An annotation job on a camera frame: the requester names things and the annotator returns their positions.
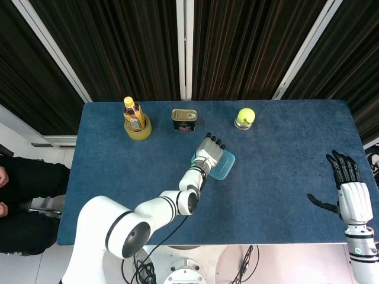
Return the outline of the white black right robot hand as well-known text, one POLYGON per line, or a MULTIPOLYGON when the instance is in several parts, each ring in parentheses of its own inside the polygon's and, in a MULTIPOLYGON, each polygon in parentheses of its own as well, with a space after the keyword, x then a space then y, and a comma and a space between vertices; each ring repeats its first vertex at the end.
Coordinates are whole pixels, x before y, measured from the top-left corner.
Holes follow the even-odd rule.
POLYGON ((335 150, 326 155, 336 184, 338 203, 336 205, 318 200, 308 193, 308 200, 315 206, 338 214, 348 225, 365 225, 373 219, 368 186, 361 179, 360 169, 355 160, 335 150))

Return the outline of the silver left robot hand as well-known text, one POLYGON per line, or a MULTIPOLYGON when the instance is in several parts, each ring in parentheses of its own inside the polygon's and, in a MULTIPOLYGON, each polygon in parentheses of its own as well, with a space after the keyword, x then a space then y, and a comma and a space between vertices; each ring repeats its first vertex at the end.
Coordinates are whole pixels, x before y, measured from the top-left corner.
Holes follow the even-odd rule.
POLYGON ((218 165, 225 148, 226 146, 221 143, 220 139, 216 139, 216 136, 207 133, 195 151, 195 159, 191 166, 210 172, 218 165))

